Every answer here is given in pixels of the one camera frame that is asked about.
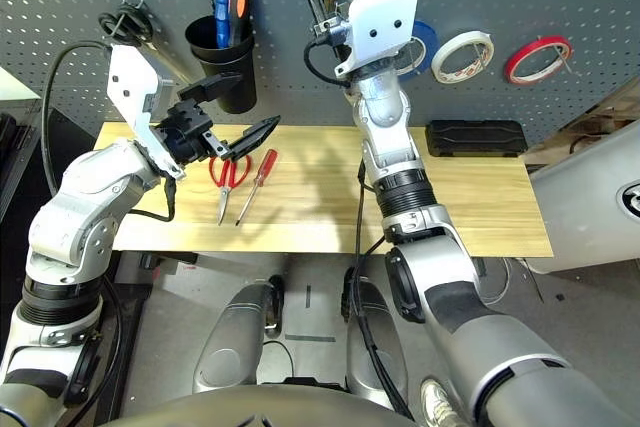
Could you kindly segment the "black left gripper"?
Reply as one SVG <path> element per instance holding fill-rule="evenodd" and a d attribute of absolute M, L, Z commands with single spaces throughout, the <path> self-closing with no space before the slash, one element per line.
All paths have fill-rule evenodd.
<path fill-rule="evenodd" d="M 281 120 L 280 115 L 250 126 L 229 146 L 213 134 L 213 121 L 197 102 L 216 100 L 242 79 L 239 72 L 222 72 L 207 76 L 178 92 L 181 101 L 171 107 L 167 117 L 153 128 L 177 164 L 188 165 L 210 157 L 238 160 L 258 148 L 275 130 Z"/>

